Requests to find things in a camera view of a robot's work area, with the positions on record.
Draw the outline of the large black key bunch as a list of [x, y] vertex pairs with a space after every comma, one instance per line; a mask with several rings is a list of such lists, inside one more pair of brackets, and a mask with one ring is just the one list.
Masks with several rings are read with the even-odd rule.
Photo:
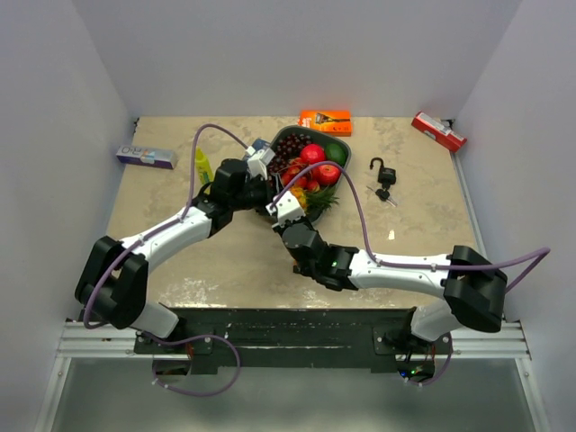
[[396, 207], [397, 203], [391, 198], [391, 194], [389, 192], [388, 189], [382, 189], [382, 188], [373, 188], [371, 186], [367, 186], [367, 189], [371, 192], [373, 192], [373, 194], [383, 203], [388, 203], [389, 205], [391, 205], [392, 207]]

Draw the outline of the black padlock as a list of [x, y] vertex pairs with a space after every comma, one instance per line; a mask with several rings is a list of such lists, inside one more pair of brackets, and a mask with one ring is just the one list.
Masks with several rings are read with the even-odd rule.
[[370, 169], [374, 168], [376, 162], [380, 164], [377, 174], [377, 182], [382, 187], [390, 187], [391, 185], [395, 185], [397, 181], [396, 170], [386, 166], [381, 157], [373, 157], [371, 159], [369, 166]]

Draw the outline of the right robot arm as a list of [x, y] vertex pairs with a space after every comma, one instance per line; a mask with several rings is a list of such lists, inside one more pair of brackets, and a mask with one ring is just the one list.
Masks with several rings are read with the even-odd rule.
[[386, 288], [434, 297], [411, 309], [388, 337], [413, 354], [456, 329], [500, 332], [508, 278], [470, 247], [437, 256], [386, 256], [329, 244], [305, 218], [276, 223], [273, 230], [294, 261], [293, 271], [332, 291]]

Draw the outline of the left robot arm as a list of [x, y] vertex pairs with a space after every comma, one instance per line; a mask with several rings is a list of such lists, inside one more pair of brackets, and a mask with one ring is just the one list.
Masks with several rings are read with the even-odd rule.
[[85, 327], [136, 329], [153, 335], [165, 352], [180, 351], [186, 342], [182, 319], [147, 299], [149, 275], [183, 249], [224, 229], [235, 212], [262, 209], [272, 198], [268, 180], [251, 175], [247, 162], [230, 158], [174, 216], [132, 237], [99, 238], [75, 290], [84, 306]]

